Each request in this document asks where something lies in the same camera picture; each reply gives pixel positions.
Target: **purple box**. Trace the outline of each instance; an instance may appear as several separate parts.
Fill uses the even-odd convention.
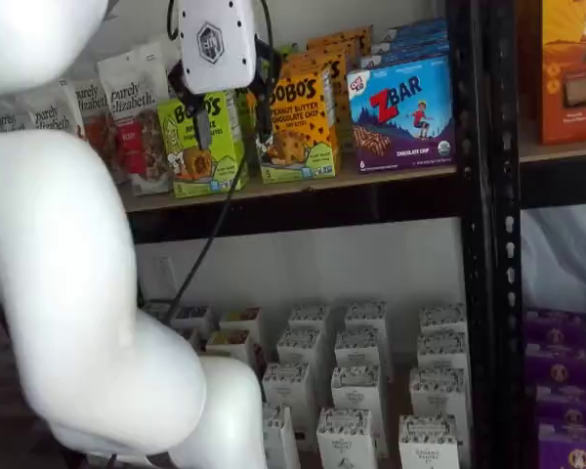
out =
[[[535,415],[537,418],[586,425],[586,388],[538,386]]]
[[[586,348],[586,313],[528,309],[523,317],[525,342]]]
[[[586,349],[527,344],[524,370],[527,384],[586,386]]]
[[[586,427],[540,422],[539,469],[586,469]]]

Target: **hexagon logo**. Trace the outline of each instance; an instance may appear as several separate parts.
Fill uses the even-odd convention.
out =
[[[206,22],[197,33],[199,55],[210,64],[216,64],[224,54],[224,37],[222,31]]]

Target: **green bobo's box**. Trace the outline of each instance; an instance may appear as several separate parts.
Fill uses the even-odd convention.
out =
[[[174,194],[178,198],[228,192],[245,152],[234,103],[234,91],[210,93],[205,99],[211,124],[212,143],[200,149],[193,121],[180,100],[158,107],[167,161],[174,173]],[[237,189],[249,179],[243,168]]]

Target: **electrical outlet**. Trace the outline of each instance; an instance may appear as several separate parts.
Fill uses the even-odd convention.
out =
[[[178,292],[178,282],[172,258],[167,256],[155,257],[152,260],[152,269],[157,281],[157,292],[162,298],[173,298]]]

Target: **shelf board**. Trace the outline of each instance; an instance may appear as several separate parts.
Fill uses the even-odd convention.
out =
[[[305,180],[281,184],[263,184],[261,177],[255,176],[249,181],[245,188],[234,193],[233,199],[243,200],[298,192],[322,191],[376,183],[447,176],[456,173],[455,166],[442,166],[436,168],[421,168],[403,171],[378,171],[369,174],[360,174],[356,170],[354,162],[352,160],[349,162],[350,164],[344,165],[344,168],[339,175],[335,178],[329,179]],[[130,191],[129,185],[120,188],[120,193],[126,212],[129,214],[163,208],[211,204],[226,199],[224,193],[192,198],[175,198],[172,193],[134,196]]]

